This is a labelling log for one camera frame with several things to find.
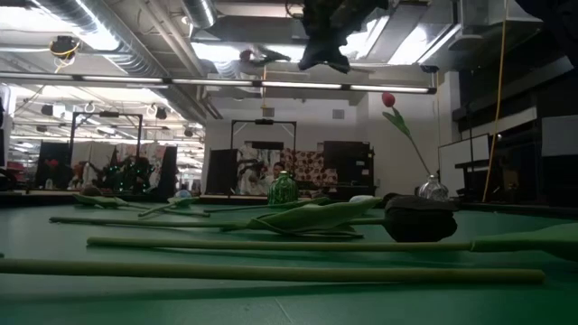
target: fluorescent light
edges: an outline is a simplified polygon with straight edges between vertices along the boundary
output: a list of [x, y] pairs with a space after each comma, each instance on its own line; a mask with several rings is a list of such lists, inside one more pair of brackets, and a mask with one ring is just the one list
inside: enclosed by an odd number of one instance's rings
[[445, 34], [445, 36], [443, 36], [443, 38], [440, 41], [434, 44], [424, 55], [422, 55], [421, 58], [419, 58], [419, 60], [417, 60], [417, 63], [422, 64], [426, 62], [427, 59], [429, 59], [432, 55], [434, 55], [434, 53], [439, 51], [442, 48], [442, 46], [445, 43], [447, 43], [460, 29], [461, 29], [460, 23], [453, 26], [453, 28], [447, 34]]
[[109, 76], [85, 76], [86, 81], [112, 81], [112, 82], [134, 82], [134, 83], [162, 83], [160, 78], [141, 77], [109, 77]]
[[213, 62], [229, 62], [238, 60], [240, 51], [229, 45], [203, 44], [199, 42], [192, 42], [192, 48], [195, 54], [202, 60], [210, 60]]
[[72, 76], [61, 75], [61, 74], [0, 72], [0, 79], [4, 79], [4, 78], [72, 80]]
[[114, 128], [106, 127], [106, 126], [97, 127], [97, 130], [100, 130], [100, 131], [107, 133], [109, 135], [114, 135], [117, 132], [117, 130], [115, 130]]
[[153, 88], [153, 89], [168, 89], [169, 85], [146, 85], [146, 84], [126, 84], [127, 88]]
[[422, 53], [427, 50], [427, 33], [424, 28], [417, 25], [399, 45], [396, 53], [389, 59], [387, 64], [412, 64], [416, 62]]
[[409, 93], [409, 94], [427, 94], [430, 91], [429, 88], [370, 86], [370, 85], [351, 85], [351, 90], [357, 90], [357, 91], [391, 91], [391, 92]]
[[28, 149], [34, 148], [34, 144], [29, 144], [29, 143], [21, 143], [21, 144], [14, 144], [14, 145], [18, 145], [18, 146], [21, 146], [22, 148], [28, 148]]
[[237, 86], [251, 87], [252, 81], [248, 80], [228, 80], [228, 79], [173, 79], [175, 84], [203, 85], [203, 86]]
[[134, 135], [131, 135], [131, 134], [128, 134], [127, 132], [124, 132], [124, 131], [118, 131], [118, 130], [117, 130], [117, 132], [119, 132], [121, 135], [126, 135], [126, 136], [128, 136], [128, 137], [131, 137], [131, 138], [133, 138], [133, 139], [138, 139], [136, 136], [134, 136]]
[[323, 84], [312, 82], [283, 82], [283, 81], [263, 81], [263, 87], [341, 89], [341, 85], [337, 84]]
[[100, 122], [95, 121], [95, 120], [92, 119], [92, 118], [87, 118], [86, 121], [89, 122], [89, 123], [91, 123], [92, 125], [100, 125]]

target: green table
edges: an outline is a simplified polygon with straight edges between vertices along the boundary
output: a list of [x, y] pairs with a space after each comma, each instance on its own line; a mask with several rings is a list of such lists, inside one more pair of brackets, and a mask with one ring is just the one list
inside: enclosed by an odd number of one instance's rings
[[[245, 219], [259, 211], [214, 214]], [[382, 216], [383, 210], [373, 210]], [[6, 257], [77, 261], [311, 267], [535, 267], [542, 286], [267, 283], [0, 274], [0, 323], [7, 324], [577, 324], [578, 265], [542, 252], [366, 254], [167, 251], [86, 248], [86, 239], [141, 237], [282, 240], [266, 232], [50, 224], [49, 217], [127, 218], [131, 211], [73, 206], [0, 209]], [[159, 220], [191, 220], [162, 216]], [[456, 234], [535, 230], [569, 220], [461, 211]], [[365, 241], [391, 241], [381, 227]]]

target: person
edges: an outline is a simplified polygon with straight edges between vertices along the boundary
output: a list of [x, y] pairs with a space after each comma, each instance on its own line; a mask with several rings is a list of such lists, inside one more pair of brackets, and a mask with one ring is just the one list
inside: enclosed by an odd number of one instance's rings
[[251, 55], [254, 54], [251, 50], [244, 50], [239, 54], [239, 71], [250, 76], [263, 77], [264, 66], [267, 63], [277, 60], [291, 61], [291, 58], [278, 53], [276, 51], [268, 50], [264, 47], [258, 47], [258, 51], [262, 54], [262, 60], [251, 60]]
[[282, 162], [276, 162], [273, 165], [273, 175], [267, 175], [265, 177], [265, 183], [266, 183], [267, 188], [269, 188], [271, 186], [271, 184], [273, 184], [273, 182], [279, 178], [279, 175], [284, 170], [285, 170], [285, 165]]

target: white wall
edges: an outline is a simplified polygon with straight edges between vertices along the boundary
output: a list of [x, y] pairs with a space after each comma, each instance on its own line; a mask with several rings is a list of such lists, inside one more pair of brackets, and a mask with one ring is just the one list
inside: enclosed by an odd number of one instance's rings
[[[261, 99], [235, 101], [231, 98], [213, 98], [213, 105], [223, 115], [222, 120], [209, 120], [206, 125], [205, 163], [202, 172], [202, 188], [205, 189], [210, 150], [230, 148], [230, 126], [232, 119], [255, 120], [263, 118]], [[356, 137], [356, 107], [345, 100], [301, 100], [271, 98], [268, 107], [275, 108], [275, 121], [297, 122], [296, 149], [317, 150], [317, 143], [323, 141], [358, 141]], [[333, 120], [333, 109], [343, 109], [345, 118]], [[237, 123], [235, 130], [242, 124]], [[286, 126], [294, 133], [293, 127]], [[285, 147], [293, 147], [293, 138], [279, 125], [247, 124], [234, 137], [233, 147], [238, 148], [245, 141], [284, 142]]]
[[[438, 168], [437, 115], [434, 96], [396, 94], [396, 108], [404, 117], [407, 127], [432, 172]], [[368, 94], [368, 120], [360, 119], [358, 130], [365, 129], [365, 138], [376, 152], [374, 158], [377, 196], [389, 192], [412, 194], [414, 187], [424, 183], [427, 172], [407, 137], [382, 115], [389, 111], [381, 102], [381, 94]]]

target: ductwork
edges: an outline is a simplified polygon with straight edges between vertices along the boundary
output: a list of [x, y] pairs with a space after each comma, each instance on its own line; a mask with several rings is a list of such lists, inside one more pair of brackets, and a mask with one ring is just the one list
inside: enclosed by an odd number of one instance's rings
[[181, 3], [194, 28], [206, 29], [217, 22], [217, 9], [211, 0], [181, 0]]
[[[32, 0], [47, 14], [68, 23], [82, 41], [95, 50], [123, 52], [119, 56], [107, 56], [128, 75], [168, 76], [168, 72], [145, 48], [131, 30], [118, 18], [104, 1], [81, 0]], [[194, 105], [181, 89], [152, 89], [175, 105], [175, 109], [187, 119], [204, 123], [205, 112]]]

